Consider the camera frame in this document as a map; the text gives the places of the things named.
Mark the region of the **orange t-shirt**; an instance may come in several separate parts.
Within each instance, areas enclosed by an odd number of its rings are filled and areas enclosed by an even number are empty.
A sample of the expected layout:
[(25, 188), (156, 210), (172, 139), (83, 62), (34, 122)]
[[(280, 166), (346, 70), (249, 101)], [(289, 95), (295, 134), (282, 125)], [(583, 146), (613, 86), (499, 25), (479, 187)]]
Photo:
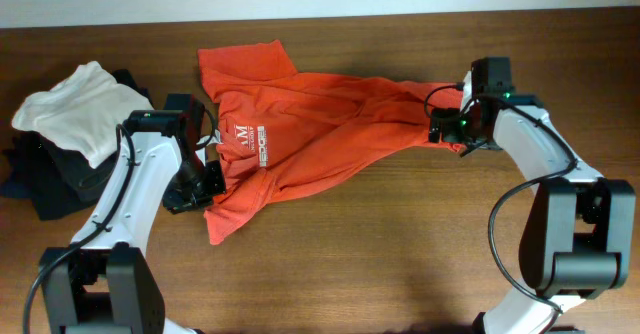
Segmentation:
[(429, 140), (425, 111), (461, 104), (445, 83), (300, 72), (280, 41), (197, 55), (226, 183), (204, 213), (213, 245), (268, 204), (330, 189), (400, 150), (445, 148)]

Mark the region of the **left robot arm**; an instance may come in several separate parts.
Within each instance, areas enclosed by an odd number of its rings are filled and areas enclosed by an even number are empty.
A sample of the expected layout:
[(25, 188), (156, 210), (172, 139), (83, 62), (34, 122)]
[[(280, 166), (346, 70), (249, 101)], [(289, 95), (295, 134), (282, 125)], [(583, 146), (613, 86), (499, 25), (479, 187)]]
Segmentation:
[(170, 320), (146, 261), (159, 208), (209, 207), (226, 191), (219, 161), (206, 157), (213, 116), (191, 94), (171, 94), (161, 110), (136, 110), (116, 128), (117, 162), (93, 213), (66, 247), (49, 247), (27, 297), (43, 295), (53, 333), (183, 333)]

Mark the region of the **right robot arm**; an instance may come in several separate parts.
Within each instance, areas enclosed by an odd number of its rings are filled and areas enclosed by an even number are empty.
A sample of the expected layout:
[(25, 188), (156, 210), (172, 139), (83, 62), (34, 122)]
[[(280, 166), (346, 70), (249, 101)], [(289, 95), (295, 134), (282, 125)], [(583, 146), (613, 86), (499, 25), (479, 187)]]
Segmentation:
[[(474, 333), (556, 333), (567, 311), (622, 287), (629, 275), (636, 193), (625, 180), (608, 179), (584, 162), (551, 122), (534, 94), (519, 94), (507, 57), (474, 61), (456, 107), (424, 100), (434, 143), (502, 150), (525, 181), (492, 208), (487, 237), (493, 260), (511, 290), (474, 319)], [(497, 215), (508, 199), (529, 189), (534, 201), (519, 244), (518, 277), (496, 245)]]

